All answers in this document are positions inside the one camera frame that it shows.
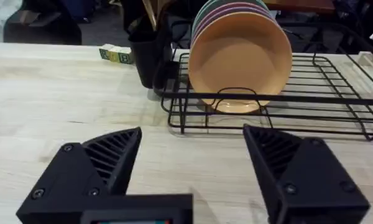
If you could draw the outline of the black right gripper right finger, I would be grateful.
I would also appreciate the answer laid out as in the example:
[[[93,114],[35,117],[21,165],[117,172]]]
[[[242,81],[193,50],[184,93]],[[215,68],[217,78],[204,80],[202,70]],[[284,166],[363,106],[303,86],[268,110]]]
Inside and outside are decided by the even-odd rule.
[[[270,224],[360,223],[371,205],[321,138],[244,125]]]

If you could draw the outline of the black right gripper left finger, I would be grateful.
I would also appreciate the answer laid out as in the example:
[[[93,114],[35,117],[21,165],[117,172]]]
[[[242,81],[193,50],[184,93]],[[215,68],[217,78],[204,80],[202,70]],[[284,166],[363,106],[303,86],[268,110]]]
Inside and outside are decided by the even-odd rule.
[[[125,195],[142,139],[140,127],[60,147],[16,215],[22,223],[79,223],[92,200]]]

